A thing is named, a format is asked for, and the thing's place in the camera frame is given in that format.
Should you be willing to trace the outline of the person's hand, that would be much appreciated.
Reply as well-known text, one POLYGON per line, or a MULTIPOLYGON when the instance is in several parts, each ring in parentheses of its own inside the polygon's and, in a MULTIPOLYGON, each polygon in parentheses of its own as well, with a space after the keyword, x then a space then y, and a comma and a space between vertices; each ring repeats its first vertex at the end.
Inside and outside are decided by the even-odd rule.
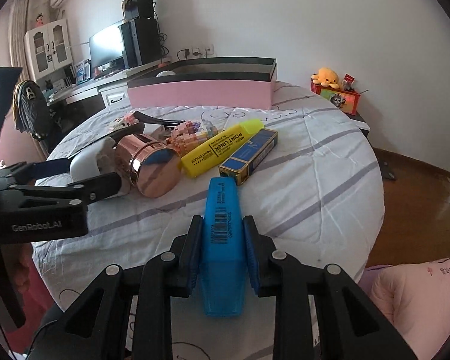
POLYGON ((7 272, 13 286, 24 294, 31 285, 30 265, 32 262, 33 247, 31 243, 7 244, 4 246, 4 257, 9 262, 7 272))

